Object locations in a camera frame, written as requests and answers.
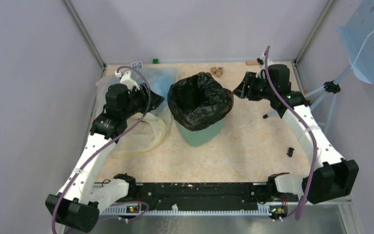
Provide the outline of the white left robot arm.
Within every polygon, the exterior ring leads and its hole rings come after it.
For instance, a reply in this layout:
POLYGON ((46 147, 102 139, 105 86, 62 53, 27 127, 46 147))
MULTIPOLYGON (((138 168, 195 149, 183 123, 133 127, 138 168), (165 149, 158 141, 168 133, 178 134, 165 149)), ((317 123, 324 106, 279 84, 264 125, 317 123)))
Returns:
POLYGON ((136 187, 123 179, 113 179, 96 191, 93 185, 108 154, 119 139, 135 127, 128 127, 127 120, 137 113, 145 117, 165 98, 143 83, 132 88, 124 84, 111 85, 105 100, 70 177, 57 194, 49 194, 46 198, 45 205, 52 215, 51 231, 54 234, 63 233, 66 227, 88 233, 106 208, 121 198, 128 202, 136 197, 136 187))

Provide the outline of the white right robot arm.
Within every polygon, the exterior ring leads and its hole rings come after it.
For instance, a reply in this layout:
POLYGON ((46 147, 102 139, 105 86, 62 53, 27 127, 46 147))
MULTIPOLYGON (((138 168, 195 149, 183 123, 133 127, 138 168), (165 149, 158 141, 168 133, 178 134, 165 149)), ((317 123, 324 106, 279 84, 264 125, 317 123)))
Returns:
POLYGON ((312 116, 310 102, 303 93, 292 90, 286 65, 269 65, 257 73, 247 71, 233 93, 249 101, 268 100, 293 131, 311 164, 306 176, 290 173, 269 176, 266 195, 270 200, 279 201, 289 193, 318 204, 350 195, 359 166, 354 160, 346 160, 331 145, 312 116))

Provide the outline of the black trash bag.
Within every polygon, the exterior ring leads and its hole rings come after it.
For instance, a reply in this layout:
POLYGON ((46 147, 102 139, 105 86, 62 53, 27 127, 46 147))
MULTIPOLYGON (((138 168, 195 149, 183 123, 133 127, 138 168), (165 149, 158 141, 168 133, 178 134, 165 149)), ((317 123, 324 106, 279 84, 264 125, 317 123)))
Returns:
POLYGON ((172 84, 167 102, 179 124, 189 131, 201 131, 224 119, 233 108, 234 95, 211 73, 199 72, 172 84))

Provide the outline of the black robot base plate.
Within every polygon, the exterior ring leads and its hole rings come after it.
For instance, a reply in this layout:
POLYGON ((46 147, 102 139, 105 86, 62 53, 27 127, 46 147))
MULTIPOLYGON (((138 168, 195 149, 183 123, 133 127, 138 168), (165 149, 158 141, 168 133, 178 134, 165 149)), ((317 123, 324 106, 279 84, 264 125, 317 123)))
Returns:
POLYGON ((136 183, 121 202, 142 201, 151 211, 252 211, 268 202, 297 202, 293 194, 274 193, 265 183, 136 183))

